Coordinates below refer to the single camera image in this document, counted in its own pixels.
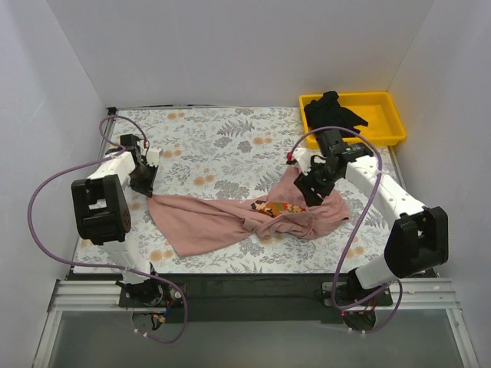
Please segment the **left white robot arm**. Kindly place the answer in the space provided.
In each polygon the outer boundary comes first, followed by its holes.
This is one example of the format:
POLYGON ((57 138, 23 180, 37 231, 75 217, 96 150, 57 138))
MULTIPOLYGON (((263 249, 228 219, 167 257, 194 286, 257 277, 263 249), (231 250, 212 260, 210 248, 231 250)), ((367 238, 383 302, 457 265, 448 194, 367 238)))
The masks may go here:
POLYGON ((124 187, 150 198, 157 176, 159 149, 151 149, 141 138, 126 134, 120 137, 125 152, 107 151, 108 161, 86 179, 71 184, 74 214, 80 237, 106 252, 121 266, 123 280, 117 285, 129 297, 148 307, 163 299, 162 286, 150 276, 155 269, 138 251, 132 235, 131 214, 124 187))

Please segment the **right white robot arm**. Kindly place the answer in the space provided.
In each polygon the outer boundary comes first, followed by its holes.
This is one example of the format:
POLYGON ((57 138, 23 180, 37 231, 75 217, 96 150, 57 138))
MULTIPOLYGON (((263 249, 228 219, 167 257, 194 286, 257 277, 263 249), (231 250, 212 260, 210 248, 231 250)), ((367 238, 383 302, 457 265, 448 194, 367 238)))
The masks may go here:
POLYGON ((357 234, 368 210, 375 207, 390 226, 382 255, 346 275, 341 286, 348 304, 337 301, 338 279, 335 270, 331 284, 331 306, 345 311, 376 298, 389 284, 447 263, 449 258, 448 215, 439 206, 429 207, 411 196, 383 171, 383 160, 373 143, 343 140, 344 128, 327 126, 311 134, 320 153, 311 154, 295 143, 287 163, 299 170, 294 184, 307 206, 320 205, 340 179, 346 179, 367 196, 367 204, 352 234, 357 234))

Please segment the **pink t shirt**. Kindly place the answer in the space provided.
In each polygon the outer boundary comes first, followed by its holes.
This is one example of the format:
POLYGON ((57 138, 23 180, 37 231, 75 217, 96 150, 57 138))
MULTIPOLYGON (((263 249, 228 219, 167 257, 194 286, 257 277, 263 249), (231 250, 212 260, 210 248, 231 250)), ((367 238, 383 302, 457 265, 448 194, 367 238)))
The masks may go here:
POLYGON ((285 233, 312 240, 331 234, 350 217, 337 191, 319 206, 308 207, 294 185, 299 171, 289 167, 267 195, 243 201, 205 200, 185 195, 153 195, 150 217, 180 257, 234 245, 250 235, 285 233))

